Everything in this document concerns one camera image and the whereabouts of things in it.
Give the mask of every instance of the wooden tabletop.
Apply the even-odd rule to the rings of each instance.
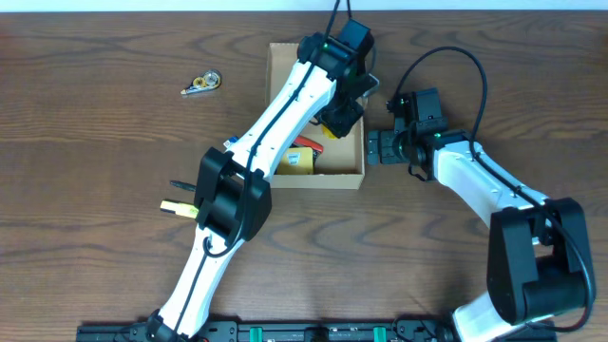
[[[345,22],[340,15],[335,31]],[[194,222],[200,157],[264,110],[271,42],[323,30],[326,13],[0,15],[0,340],[73,341],[83,322],[130,322],[171,295]],[[563,341],[608,338],[608,12],[355,13],[372,28],[385,100],[431,48],[467,48],[489,97],[479,140],[529,186],[585,209],[598,283],[594,315]],[[220,89],[180,90],[216,68]],[[404,90],[439,87],[454,128],[473,124],[479,74],[434,56]],[[359,191],[273,190],[273,212],[236,254],[211,306],[242,320],[440,314],[485,291],[488,230],[439,183],[368,166]],[[567,315],[569,323],[579,312]]]

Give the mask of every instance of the green clip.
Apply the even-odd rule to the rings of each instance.
[[[249,341],[250,342],[262,342],[262,329],[252,328],[249,330]]]
[[[387,328],[373,328],[373,342],[387,342]]]

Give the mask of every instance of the cardboard box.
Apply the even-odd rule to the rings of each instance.
[[[285,85],[295,60],[298,44],[271,43],[266,73],[266,105]],[[314,164],[314,175],[274,175],[273,188],[358,189],[365,177],[363,120],[342,139],[330,139],[321,126],[307,125],[300,135],[323,145]]]

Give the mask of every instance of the yellow sticky note pad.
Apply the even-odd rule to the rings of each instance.
[[[313,150],[310,147],[288,148],[278,164],[276,173],[278,175],[312,175],[314,173]]]

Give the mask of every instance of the yellow highlighter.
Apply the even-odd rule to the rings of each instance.
[[[161,211],[190,219],[195,219],[199,213],[199,209],[192,204],[169,199],[166,199],[161,203]]]

